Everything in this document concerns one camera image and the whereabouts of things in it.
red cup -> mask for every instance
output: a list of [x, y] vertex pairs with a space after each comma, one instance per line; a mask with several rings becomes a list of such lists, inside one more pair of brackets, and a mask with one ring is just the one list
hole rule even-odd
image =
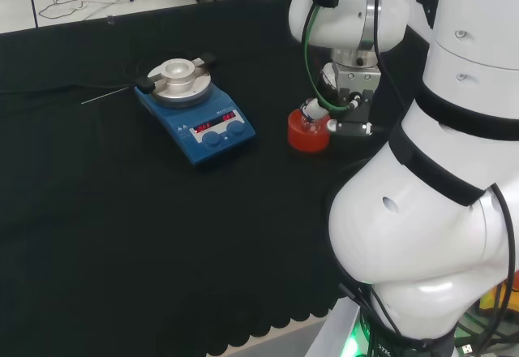
[[305, 153], [317, 153], [325, 150], [330, 143], [330, 133], [326, 123], [328, 115], [319, 120], [319, 128], [310, 131], [303, 126], [301, 110], [294, 110], [289, 115], [288, 140], [290, 146]]

black tablecloth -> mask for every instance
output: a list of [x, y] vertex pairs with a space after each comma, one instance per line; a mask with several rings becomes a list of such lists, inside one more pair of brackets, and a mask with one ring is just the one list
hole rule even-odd
[[[311, 96], [290, 0], [233, 0], [0, 36], [0, 89], [123, 84], [167, 58], [212, 52], [214, 83], [256, 129], [193, 167], [131, 90], [0, 94], [0, 355], [198, 356], [290, 317], [322, 316], [338, 273], [321, 198], [384, 138], [286, 142]], [[404, 96], [427, 45], [387, 56]], [[401, 114], [382, 80], [371, 121]]]

digital display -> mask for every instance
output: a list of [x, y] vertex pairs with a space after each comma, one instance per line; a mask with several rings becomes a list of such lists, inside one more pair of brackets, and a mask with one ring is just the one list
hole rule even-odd
[[218, 118], [214, 118], [214, 119], [208, 120], [207, 122], [197, 124], [196, 126], [193, 127], [193, 130], [195, 131], [195, 133], [198, 134], [199, 132], [206, 131], [208, 128], [216, 126], [217, 124], [220, 124], [220, 123], [230, 120], [232, 118], [236, 118], [236, 114], [233, 111], [230, 111], [229, 113], [223, 114], [222, 116], [219, 116]]

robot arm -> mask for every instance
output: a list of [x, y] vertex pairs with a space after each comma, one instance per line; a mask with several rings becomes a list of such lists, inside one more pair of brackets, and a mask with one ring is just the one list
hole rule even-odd
[[[310, 7], [311, 0], [292, 0], [290, 4], [290, 31], [298, 40], [302, 39]], [[374, 10], [375, 0], [339, 0], [336, 8], [323, 8], [315, 20], [310, 44], [344, 51], [372, 51]], [[388, 51], [401, 42], [408, 18], [405, 0], [380, 0], [380, 51]]]
[[[313, 2], [293, 0], [290, 5], [290, 31], [301, 41]], [[405, 0], [379, 0], [377, 37], [380, 51], [387, 51], [402, 40], [408, 16], [409, 7]], [[337, 92], [340, 105], [346, 105], [350, 110], [364, 105], [353, 115], [355, 123], [365, 124], [363, 128], [371, 126], [367, 122], [369, 103], [380, 80], [374, 33], [375, 0], [339, 0], [336, 7], [318, 8], [308, 41], [310, 45], [332, 49], [332, 62], [324, 67], [323, 73], [335, 80], [332, 88]], [[307, 118], [316, 120], [328, 113], [323, 108], [329, 110], [330, 105], [323, 104], [322, 99], [319, 104], [314, 100], [303, 106], [302, 112]], [[336, 127], [331, 124], [328, 124], [328, 129], [333, 132]]]
[[[290, 7], [298, 39], [310, 6], [293, 0]], [[332, 48], [339, 70], [362, 71], [356, 58], [370, 58], [373, 67], [372, 43], [364, 45], [371, 8], [371, 0], [340, 0], [323, 9], [310, 43]], [[519, 226], [519, 22], [505, 11], [517, 8], [519, 0], [440, 0], [424, 90], [397, 124], [400, 135], [332, 204], [337, 259], [373, 285], [408, 338], [444, 336], [507, 274], [504, 219], [487, 189], [502, 185]], [[381, 51], [401, 41], [408, 11], [404, 0], [381, 0]], [[414, 159], [406, 160], [402, 145]]]

floor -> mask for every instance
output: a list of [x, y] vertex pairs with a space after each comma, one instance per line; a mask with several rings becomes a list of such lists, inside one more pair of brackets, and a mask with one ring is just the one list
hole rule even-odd
[[[43, 11], [47, 6], [53, 4], [53, 1], [34, 0], [36, 12], [40, 13], [37, 16], [39, 26], [196, 4], [195, 0], [134, 0], [134, 2], [129, 0], [91, 0], [88, 4], [85, 3], [84, 9], [81, 10], [75, 10], [75, 8], [80, 7], [80, 2], [70, 1], [62, 5], [51, 6], [46, 11]], [[0, 23], [0, 33], [34, 28], [35, 23], [31, 0], [0, 0], [0, 19], [2, 20]]]

